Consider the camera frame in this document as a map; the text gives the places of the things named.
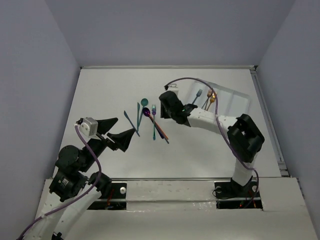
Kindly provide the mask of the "ornate gold fork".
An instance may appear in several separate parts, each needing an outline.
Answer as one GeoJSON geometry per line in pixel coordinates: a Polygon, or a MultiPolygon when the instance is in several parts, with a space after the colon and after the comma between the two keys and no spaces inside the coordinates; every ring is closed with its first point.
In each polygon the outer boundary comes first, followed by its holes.
{"type": "Polygon", "coordinates": [[[208,111],[211,107],[211,105],[216,101],[216,94],[215,93],[212,93],[210,99],[208,100],[209,103],[208,103],[208,106],[206,107],[206,111],[208,111]]]}

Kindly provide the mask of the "matte blue fork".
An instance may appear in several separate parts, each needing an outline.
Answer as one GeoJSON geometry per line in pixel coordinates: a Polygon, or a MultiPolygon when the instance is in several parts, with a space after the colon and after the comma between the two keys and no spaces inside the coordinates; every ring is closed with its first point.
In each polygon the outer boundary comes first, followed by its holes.
{"type": "Polygon", "coordinates": [[[199,89],[199,90],[197,91],[197,93],[196,93],[196,95],[195,95],[195,98],[194,98],[194,100],[192,101],[192,104],[193,104],[193,105],[195,104],[196,100],[201,96],[202,91],[203,91],[202,89],[199,89]]]}

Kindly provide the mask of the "teal knife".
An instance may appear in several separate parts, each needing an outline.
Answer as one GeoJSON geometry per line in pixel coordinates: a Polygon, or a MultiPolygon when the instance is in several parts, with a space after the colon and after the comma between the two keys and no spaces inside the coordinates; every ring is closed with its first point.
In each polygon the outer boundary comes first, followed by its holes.
{"type": "Polygon", "coordinates": [[[139,133],[139,126],[140,126],[140,108],[141,105],[137,102],[137,115],[136,115],[136,130],[139,133]]]}

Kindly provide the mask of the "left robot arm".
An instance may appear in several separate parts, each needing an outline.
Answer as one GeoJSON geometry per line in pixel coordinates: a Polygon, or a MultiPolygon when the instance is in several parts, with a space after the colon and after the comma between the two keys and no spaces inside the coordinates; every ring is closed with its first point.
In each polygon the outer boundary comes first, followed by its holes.
{"type": "Polygon", "coordinates": [[[83,148],[66,145],[55,162],[57,172],[38,217],[20,234],[20,240],[65,240],[83,213],[99,198],[114,193],[112,179],[102,172],[98,157],[105,149],[125,152],[135,134],[130,128],[118,134],[109,131],[118,118],[80,118],[74,124],[83,148]]]}

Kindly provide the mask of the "blue knife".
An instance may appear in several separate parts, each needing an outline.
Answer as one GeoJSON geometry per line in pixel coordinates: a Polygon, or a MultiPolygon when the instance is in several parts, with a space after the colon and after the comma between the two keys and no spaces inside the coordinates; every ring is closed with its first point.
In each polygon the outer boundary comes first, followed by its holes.
{"type": "Polygon", "coordinates": [[[133,122],[131,121],[131,119],[129,118],[127,112],[124,110],[123,111],[124,116],[126,117],[126,119],[129,121],[130,125],[132,126],[132,128],[135,130],[135,133],[138,135],[138,137],[140,137],[140,134],[137,130],[137,128],[134,126],[133,122]]]}

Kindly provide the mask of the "rose gold fork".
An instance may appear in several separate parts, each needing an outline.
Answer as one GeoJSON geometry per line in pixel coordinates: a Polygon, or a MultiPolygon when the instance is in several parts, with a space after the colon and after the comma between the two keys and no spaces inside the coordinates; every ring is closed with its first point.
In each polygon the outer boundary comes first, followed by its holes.
{"type": "Polygon", "coordinates": [[[211,96],[212,96],[212,90],[209,89],[208,92],[207,92],[207,95],[206,95],[206,100],[207,100],[207,99],[209,100],[211,96]]]}

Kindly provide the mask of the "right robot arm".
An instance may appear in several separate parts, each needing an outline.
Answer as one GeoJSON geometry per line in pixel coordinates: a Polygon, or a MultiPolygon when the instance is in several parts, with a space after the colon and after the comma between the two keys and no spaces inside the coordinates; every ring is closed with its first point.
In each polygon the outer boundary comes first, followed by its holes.
{"type": "Polygon", "coordinates": [[[170,90],[162,93],[159,100],[161,118],[222,136],[236,157],[234,173],[226,190],[233,198],[246,193],[253,178],[256,156],[265,142],[252,118],[244,113],[239,117],[218,115],[191,103],[184,105],[176,93],[170,90]]]}

